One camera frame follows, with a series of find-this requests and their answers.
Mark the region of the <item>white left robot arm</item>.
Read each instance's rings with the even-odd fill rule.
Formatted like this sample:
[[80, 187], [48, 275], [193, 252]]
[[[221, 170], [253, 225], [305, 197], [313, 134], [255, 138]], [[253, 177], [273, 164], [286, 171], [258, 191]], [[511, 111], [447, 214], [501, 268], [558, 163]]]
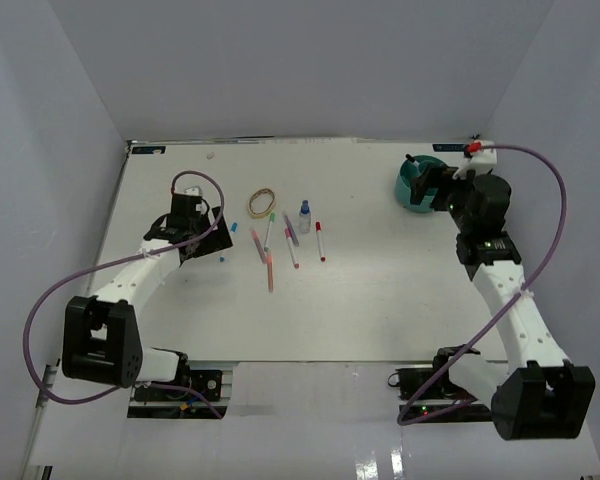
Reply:
[[171, 399], [189, 392], [185, 355], [143, 346], [138, 320], [158, 287], [185, 262], [233, 246], [219, 214], [198, 187], [173, 194], [170, 211], [144, 235], [140, 257], [93, 295], [69, 301], [61, 359], [66, 377], [119, 388], [156, 382]]

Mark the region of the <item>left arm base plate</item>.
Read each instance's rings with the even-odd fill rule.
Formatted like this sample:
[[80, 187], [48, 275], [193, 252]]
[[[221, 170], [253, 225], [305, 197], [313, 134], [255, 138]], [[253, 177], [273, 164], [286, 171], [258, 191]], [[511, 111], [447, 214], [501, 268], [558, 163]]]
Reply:
[[128, 418], [220, 420], [227, 411], [231, 383], [219, 369], [189, 369], [169, 384], [142, 385], [133, 390]]

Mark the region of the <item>red-capped white marker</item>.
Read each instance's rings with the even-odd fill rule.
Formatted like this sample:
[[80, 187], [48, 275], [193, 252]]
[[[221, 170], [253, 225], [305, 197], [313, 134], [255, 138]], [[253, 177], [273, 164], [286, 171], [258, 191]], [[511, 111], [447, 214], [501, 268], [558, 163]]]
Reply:
[[315, 222], [315, 232], [316, 232], [319, 258], [320, 258], [320, 261], [324, 263], [324, 262], [326, 262], [326, 255], [325, 255], [324, 242], [323, 242], [322, 226], [321, 226], [321, 222], [319, 222], [319, 221]]

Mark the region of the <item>green-capped white marker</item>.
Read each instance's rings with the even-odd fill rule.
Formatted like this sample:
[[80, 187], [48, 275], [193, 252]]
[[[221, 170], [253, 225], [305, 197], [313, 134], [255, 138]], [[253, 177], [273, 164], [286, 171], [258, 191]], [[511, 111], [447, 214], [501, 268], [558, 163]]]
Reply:
[[265, 241], [264, 241], [264, 251], [265, 252], [269, 252], [269, 250], [271, 248], [270, 245], [271, 245], [272, 231], [274, 229], [274, 224], [275, 224], [275, 217], [276, 217], [275, 212], [272, 212], [272, 213], [270, 213], [269, 218], [268, 218], [267, 230], [266, 230]]

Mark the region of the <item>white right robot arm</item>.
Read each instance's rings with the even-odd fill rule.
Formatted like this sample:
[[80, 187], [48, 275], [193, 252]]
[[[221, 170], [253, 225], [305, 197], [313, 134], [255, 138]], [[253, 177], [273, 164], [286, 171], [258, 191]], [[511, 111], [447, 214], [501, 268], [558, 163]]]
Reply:
[[489, 408], [504, 440], [577, 438], [595, 379], [588, 367], [571, 362], [537, 308], [521, 256], [504, 229], [510, 185], [491, 173], [461, 175], [455, 167], [432, 164], [410, 184], [412, 203], [433, 190], [431, 208], [454, 220], [458, 260], [491, 312], [483, 329], [498, 331], [508, 370], [502, 373], [485, 361], [474, 340], [441, 349], [430, 379], [407, 402], [413, 404], [432, 386], [446, 399], [463, 391], [468, 401]]

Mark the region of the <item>blue-capped white marker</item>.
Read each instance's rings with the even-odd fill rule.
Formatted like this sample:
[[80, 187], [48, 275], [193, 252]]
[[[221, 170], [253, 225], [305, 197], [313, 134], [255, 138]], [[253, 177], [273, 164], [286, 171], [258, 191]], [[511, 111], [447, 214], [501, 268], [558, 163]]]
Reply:
[[[231, 225], [231, 227], [230, 227], [230, 229], [229, 229], [229, 234], [230, 234], [230, 238], [231, 238], [232, 242], [233, 242], [234, 237], [236, 235], [237, 228], [238, 228], [237, 222], [233, 222], [232, 225]], [[221, 263], [226, 262], [227, 256], [228, 256], [228, 250], [225, 249], [225, 250], [223, 250], [220, 253], [220, 257], [219, 257], [220, 262]]]

